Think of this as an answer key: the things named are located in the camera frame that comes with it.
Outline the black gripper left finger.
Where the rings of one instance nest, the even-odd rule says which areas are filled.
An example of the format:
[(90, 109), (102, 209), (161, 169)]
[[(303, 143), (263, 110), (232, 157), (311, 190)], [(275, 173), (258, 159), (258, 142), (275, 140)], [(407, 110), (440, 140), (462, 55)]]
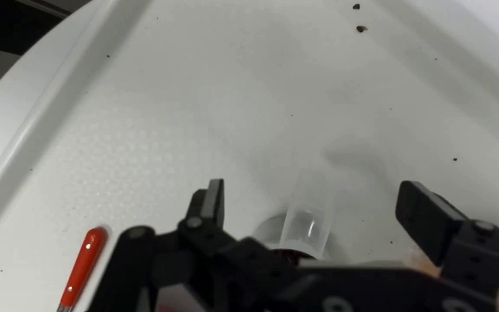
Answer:
[(223, 228), (225, 218), (225, 185), (221, 178), (211, 178), (204, 188), (192, 194), (185, 214), (185, 225), (204, 230), (208, 235)]

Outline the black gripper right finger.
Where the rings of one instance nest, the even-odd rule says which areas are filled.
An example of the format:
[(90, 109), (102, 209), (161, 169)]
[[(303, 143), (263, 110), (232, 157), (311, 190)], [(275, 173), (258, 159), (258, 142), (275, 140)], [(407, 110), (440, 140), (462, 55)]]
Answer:
[[(452, 239), (464, 225), (476, 225), (476, 220), (467, 218), (443, 195), (415, 180), (403, 180), (398, 185), (395, 218), (434, 265), (443, 263)], [(499, 235), (499, 226), (474, 226), (474, 232)]]

